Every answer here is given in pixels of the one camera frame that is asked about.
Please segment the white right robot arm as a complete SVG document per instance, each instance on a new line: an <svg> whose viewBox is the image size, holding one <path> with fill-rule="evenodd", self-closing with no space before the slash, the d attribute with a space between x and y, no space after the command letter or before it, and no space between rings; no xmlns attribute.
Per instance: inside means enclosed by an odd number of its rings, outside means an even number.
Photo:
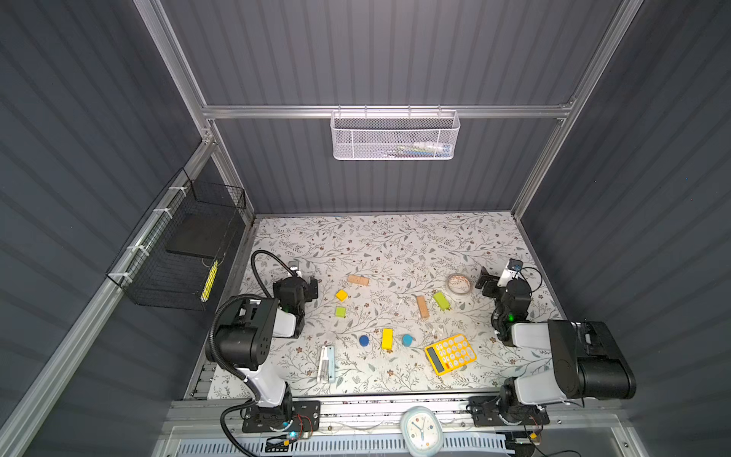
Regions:
<svg viewBox="0 0 731 457"><path fill-rule="evenodd" d="M494 302L490 323L508 348L546 350L551 366L542 372L509 377L496 401L497 413L509 425L535 419L543 408L586 398L627 400L637 392L636 377L611 331L603 322L547 320L531 322L533 288L520 264L499 275L480 270L476 289Z"/></svg>

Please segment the natural wood block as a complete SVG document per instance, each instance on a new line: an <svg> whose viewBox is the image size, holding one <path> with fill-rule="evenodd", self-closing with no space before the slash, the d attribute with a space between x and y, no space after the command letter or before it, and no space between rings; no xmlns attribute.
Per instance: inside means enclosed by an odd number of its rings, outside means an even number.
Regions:
<svg viewBox="0 0 731 457"><path fill-rule="evenodd" d="M424 298L424 296L417 296L416 302L417 302L417 307L419 310L420 317L422 319L430 318L428 304L426 304L426 298Z"/></svg>
<svg viewBox="0 0 731 457"><path fill-rule="evenodd" d="M365 277L357 276L357 275L350 275L350 276L348 276L348 282L350 282L354 285L367 287L369 285L369 278L365 278Z"/></svg>

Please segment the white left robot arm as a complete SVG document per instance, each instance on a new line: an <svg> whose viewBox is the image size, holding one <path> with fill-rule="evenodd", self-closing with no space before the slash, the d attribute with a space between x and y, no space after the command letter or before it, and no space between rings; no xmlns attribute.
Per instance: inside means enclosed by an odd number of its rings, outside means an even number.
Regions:
<svg viewBox="0 0 731 457"><path fill-rule="evenodd" d="M277 281L271 298L256 294L230 297L214 314L207 333L207 360L242 381L255 407L290 415L292 395L268 361L273 341L297 339L306 319L306 304L319 296L315 278L299 276Z"/></svg>

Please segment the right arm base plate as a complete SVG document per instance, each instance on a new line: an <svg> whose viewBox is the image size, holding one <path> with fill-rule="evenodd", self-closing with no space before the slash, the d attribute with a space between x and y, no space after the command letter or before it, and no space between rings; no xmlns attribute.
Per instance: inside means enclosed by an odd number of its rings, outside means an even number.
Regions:
<svg viewBox="0 0 731 457"><path fill-rule="evenodd" d="M468 399L466 412L476 427L537 426L550 423L545 409L522 404L510 405L498 396L473 396Z"/></svg>

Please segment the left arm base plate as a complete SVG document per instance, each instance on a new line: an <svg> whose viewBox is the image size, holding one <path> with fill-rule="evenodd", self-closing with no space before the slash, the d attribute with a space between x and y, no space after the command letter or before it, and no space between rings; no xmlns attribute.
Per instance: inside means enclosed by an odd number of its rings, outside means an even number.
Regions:
<svg viewBox="0 0 731 457"><path fill-rule="evenodd" d="M242 413L241 432L314 432L319 430L322 404L295 401L279 407L249 407Z"/></svg>

